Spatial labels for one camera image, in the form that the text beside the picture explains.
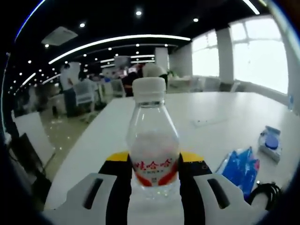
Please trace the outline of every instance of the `blue cap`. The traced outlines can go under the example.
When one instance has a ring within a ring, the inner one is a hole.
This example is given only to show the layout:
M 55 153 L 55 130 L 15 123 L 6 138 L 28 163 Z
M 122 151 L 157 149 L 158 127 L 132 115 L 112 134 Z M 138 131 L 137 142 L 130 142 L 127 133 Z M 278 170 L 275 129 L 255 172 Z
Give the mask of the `blue cap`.
M 265 146 L 269 149 L 276 150 L 278 148 L 279 141 L 274 135 L 267 135 L 265 140 Z

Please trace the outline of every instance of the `air vent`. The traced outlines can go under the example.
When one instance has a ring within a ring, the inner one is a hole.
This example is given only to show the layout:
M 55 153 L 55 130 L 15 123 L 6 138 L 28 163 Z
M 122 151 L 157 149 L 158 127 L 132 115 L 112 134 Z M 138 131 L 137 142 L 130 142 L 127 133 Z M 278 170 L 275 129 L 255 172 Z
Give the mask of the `air vent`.
M 63 43 L 66 43 L 67 41 L 77 37 L 78 34 L 75 32 L 68 30 L 65 27 L 58 27 L 54 31 L 52 31 L 48 36 L 42 40 L 42 44 L 49 44 L 54 46 L 60 46 Z

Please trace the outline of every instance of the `desk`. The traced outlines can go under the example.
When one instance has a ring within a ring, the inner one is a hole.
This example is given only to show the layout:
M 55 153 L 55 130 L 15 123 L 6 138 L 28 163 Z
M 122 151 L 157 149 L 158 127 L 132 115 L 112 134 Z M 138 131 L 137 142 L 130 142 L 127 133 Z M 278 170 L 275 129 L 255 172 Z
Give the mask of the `desk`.
M 255 93 L 201 92 L 167 94 L 166 107 L 180 135 L 180 149 L 204 157 L 215 171 L 225 155 L 252 146 L 269 125 L 281 130 L 283 152 L 275 164 L 258 152 L 258 180 L 283 185 L 300 159 L 300 118 L 287 107 Z M 89 173 L 97 173 L 105 159 L 127 149 L 125 136 L 135 106 L 132 98 L 114 99 L 87 127 L 58 170 L 46 201 L 56 208 L 67 191 Z M 194 121 L 208 121 L 196 127 Z

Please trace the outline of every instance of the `bottle label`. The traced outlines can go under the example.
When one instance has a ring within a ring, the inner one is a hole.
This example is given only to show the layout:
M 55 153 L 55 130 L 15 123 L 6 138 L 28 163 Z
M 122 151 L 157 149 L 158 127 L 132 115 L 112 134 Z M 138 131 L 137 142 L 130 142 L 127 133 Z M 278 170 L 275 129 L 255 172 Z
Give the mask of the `bottle label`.
M 135 175 L 140 184 L 146 187 L 161 186 L 172 183 L 178 171 L 178 159 L 140 159 L 133 162 Z

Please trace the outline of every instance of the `yellow stripe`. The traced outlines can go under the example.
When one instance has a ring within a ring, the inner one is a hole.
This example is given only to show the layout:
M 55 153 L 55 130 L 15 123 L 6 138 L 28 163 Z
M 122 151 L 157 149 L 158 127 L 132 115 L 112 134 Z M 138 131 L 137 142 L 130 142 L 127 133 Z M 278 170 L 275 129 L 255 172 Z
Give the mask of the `yellow stripe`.
M 203 161 L 204 158 L 197 155 L 196 153 L 192 152 L 187 152 L 187 151 L 182 151 L 180 152 L 182 155 L 183 162 L 198 162 L 198 161 Z
M 107 161 L 122 161 L 126 162 L 128 158 L 128 151 L 122 151 L 115 154 L 112 154 L 110 157 L 108 157 Z

